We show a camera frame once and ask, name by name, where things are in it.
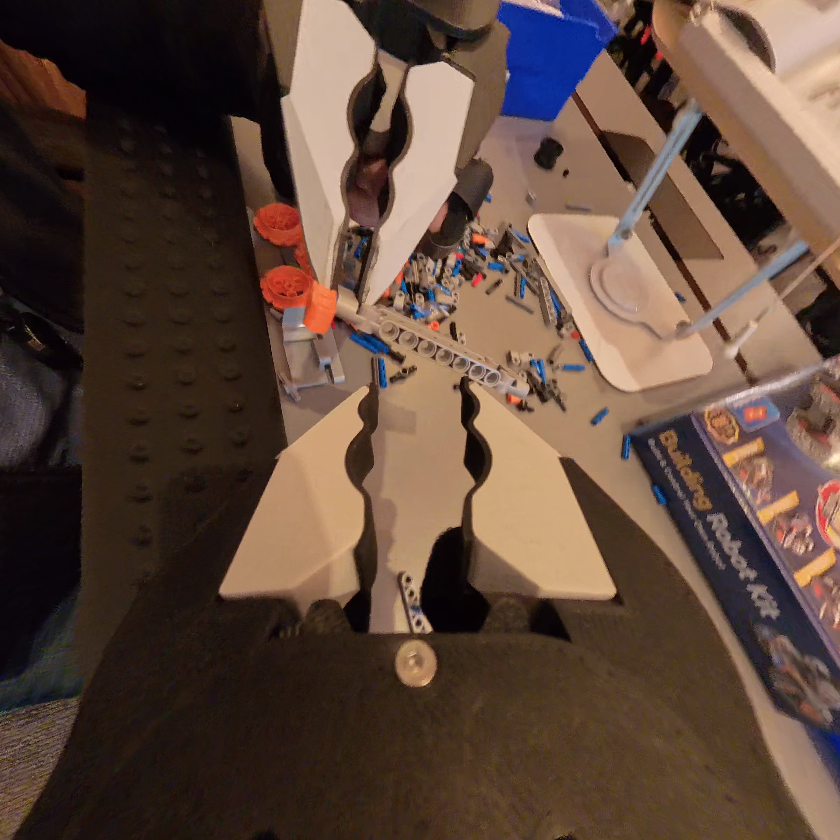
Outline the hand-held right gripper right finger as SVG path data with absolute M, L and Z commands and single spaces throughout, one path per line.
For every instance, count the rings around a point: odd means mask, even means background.
M 459 384 L 474 486 L 461 531 L 466 581 L 483 595 L 609 602 L 617 594 L 560 454 L 482 385 Z

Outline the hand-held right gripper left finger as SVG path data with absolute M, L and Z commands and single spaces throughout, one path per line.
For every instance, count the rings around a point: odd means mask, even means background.
M 276 598 L 304 614 L 360 601 L 370 614 L 378 549 L 364 481 L 374 466 L 380 390 L 366 385 L 282 451 L 218 589 Z

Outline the pile of small building pieces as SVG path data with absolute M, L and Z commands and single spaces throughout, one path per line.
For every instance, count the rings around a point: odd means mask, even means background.
M 463 288 L 483 289 L 487 296 L 504 289 L 507 291 L 507 303 L 520 312 L 530 315 L 538 313 L 546 327 L 561 339 L 580 338 L 572 316 L 561 303 L 530 237 L 510 225 L 502 230 L 490 230 L 480 222 L 469 223 L 455 252 L 444 259 L 431 259 L 418 252 L 413 253 L 392 284 L 372 306 L 387 307 L 423 322 L 432 330 L 472 350 L 467 343 L 466 331 L 456 320 L 458 314 L 466 312 L 460 297 Z M 354 340 L 370 352 L 386 355 L 388 350 L 397 350 L 374 335 L 349 326 L 353 330 Z M 563 345 L 559 344 L 543 356 L 531 352 L 546 360 L 550 375 L 559 386 L 558 373 L 562 372 L 560 366 L 578 364 L 560 362 L 562 350 Z M 500 363 L 511 370 L 507 354 L 505 361 Z M 381 367 L 380 386 L 384 387 L 388 379 Z M 518 404 L 521 411 L 530 410 L 527 400 L 531 396 L 536 397 L 529 394 L 526 400 Z

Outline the light grey slim holed beam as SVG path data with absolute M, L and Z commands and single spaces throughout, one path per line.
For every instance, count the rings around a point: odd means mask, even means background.
M 405 571 L 396 574 L 408 631 L 412 634 L 430 634 L 433 628 L 422 609 L 419 587 L 414 578 Z

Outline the light grey beam frame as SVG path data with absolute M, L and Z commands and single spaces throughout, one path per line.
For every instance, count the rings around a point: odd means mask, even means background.
M 404 354 L 414 352 L 421 358 L 432 360 L 473 382 L 506 394 L 510 389 L 526 388 L 512 370 L 490 357 L 472 350 L 464 344 L 434 331 L 429 325 L 382 306 L 368 306 L 357 301 L 345 288 L 338 291 L 336 311 L 340 320 L 360 332 L 377 339 Z

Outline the person's left forearm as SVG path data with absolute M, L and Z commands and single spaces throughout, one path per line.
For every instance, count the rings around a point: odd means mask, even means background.
M 2 1 L 1 36 L 97 98 L 283 129 L 264 2 Z

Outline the person's left hand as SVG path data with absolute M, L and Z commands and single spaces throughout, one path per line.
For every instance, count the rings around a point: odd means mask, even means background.
M 461 242 L 472 218 L 469 205 L 460 195 L 450 193 L 429 225 L 419 247 L 420 252 L 431 259 L 448 257 Z

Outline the blue plastic bin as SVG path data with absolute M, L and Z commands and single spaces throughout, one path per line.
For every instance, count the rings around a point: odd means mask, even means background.
M 616 27 L 596 1 L 500 2 L 509 30 L 507 87 L 500 114 L 552 122 Z

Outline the orange gear wheel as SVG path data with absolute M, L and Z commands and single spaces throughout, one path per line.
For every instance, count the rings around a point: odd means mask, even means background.
M 277 266 L 260 278 L 259 287 L 266 304 L 285 312 L 305 308 L 312 297 L 313 277 L 297 266 Z
M 255 231 L 277 247 L 297 247 L 303 233 L 299 211 L 285 203 L 271 203 L 261 207 L 253 221 Z

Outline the cluster of grey black connectors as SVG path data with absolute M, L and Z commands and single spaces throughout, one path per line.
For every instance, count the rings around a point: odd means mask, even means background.
M 518 380 L 528 387 L 528 393 L 536 396 L 543 404 L 552 402 L 562 412 L 568 411 L 568 402 L 558 382 L 550 375 L 550 368 L 544 358 L 530 351 L 510 350 L 507 363 Z

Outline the orange curved shell piece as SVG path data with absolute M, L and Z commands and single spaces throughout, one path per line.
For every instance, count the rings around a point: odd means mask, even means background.
M 338 292 L 313 281 L 308 290 L 303 325 L 311 333 L 323 336 L 332 328 L 338 307 Z

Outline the blue robot kit box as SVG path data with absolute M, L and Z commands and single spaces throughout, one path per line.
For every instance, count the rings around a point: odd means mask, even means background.
M 838 777 L 838 356 L 630 433 L 777 709 Z

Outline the grey curved panel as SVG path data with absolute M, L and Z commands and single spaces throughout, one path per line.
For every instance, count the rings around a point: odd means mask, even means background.
M 307 310 L 305 306 L 285 309 L 276 317 L 280 322 L 280 333 L 283 343 L 308 342 L 320 339 L 324 333 L 314 332 L 305 323 Z

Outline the white book stand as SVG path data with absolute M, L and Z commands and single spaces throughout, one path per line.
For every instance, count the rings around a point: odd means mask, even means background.
M 706 375 L 701 333 L 806 250 L 838 249 L 838 2 L 657 2 L 654 36 L 689 99 L 620 217 L 536 213 L 531 236 L 595 366 L 622 392 Z M 635 232 L 703 116 L 800 239 L 689 321 Z

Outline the black perforated edge pad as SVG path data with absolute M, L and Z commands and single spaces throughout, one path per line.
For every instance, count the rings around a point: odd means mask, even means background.
M 225 118 L 87 114 L 81 585 L 94 670 L 139 589 L 286 443 Z

